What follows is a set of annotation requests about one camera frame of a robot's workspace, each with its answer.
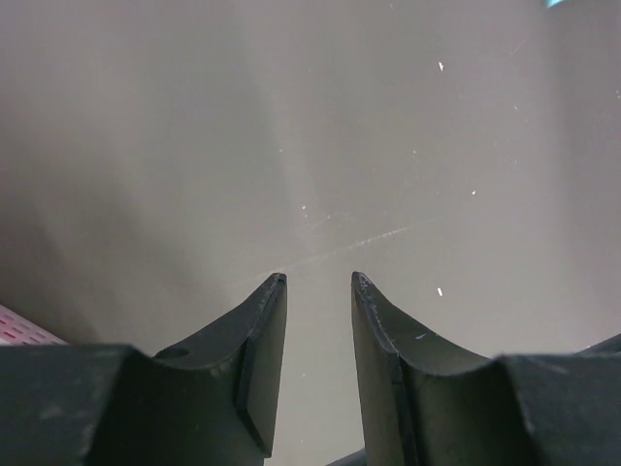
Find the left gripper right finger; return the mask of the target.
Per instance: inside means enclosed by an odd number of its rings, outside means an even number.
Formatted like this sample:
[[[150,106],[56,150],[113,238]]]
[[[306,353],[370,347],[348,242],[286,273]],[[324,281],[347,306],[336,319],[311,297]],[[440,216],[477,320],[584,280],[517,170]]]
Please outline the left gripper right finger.
[[[464,349],[351,277],[370,465],[616,465],[620,354]]]

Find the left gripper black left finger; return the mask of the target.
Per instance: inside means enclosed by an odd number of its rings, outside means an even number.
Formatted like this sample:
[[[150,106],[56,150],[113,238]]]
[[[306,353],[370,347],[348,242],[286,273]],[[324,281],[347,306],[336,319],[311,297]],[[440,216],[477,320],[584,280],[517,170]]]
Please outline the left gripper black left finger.
[[[287,319],[273,274],[153,356],[129,345],[6,346],[5,465],[260,465],[272,455]]]

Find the teal t-shirt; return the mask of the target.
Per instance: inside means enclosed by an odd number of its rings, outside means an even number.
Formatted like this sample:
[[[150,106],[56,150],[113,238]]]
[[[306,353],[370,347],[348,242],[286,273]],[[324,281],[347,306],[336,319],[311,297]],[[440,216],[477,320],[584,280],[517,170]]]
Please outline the teal t-shirt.
[[[561,3],[565,2],[565,0],[543,0],[542,4],[545,8],[552,8],[556,5],[559,5]]]

